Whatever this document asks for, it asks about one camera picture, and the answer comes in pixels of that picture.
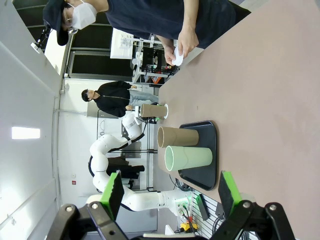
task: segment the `black jacket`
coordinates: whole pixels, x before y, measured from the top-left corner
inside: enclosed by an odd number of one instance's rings
[[[119,118],[126,114],[126,106],[129,105],[131,84],[124,81],[108,82],[96,91],[100,97],[94,99],[97,107],[107,113]]]

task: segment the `green cup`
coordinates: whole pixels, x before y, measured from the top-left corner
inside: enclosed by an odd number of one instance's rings
[[[167,146],[164,158],[168,171],[178,171],[210,165],[213,154],[206,147]]]

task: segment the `table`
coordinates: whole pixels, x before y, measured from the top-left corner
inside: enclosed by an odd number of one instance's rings
[[[259,205],[283,205],[298,239],[319,239],[320,4],[270,0],[159,90],[160,126],[211,120],[219,171]],[[165,148],[158,165],[168,172]],[[178,172],[171,175],[178,179]],[[218,189],[204,191],[220,201]]]

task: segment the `navy t-shirt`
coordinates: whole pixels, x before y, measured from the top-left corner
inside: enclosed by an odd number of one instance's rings
[[[116,29],[148,39],[150,34],[178,39],[184,21],[183,0],[108,0],[109,23]],[[199,0],[195,33],[205,49],[235,25],[228,0]]]

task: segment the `black cap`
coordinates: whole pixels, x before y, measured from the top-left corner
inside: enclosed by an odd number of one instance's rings
[[[56,30],[56,39],[60,46],[68,43],[69,35],[61,27],[62,12],[66,6],[65,0],[49,0],[43,9],[44,24]]]

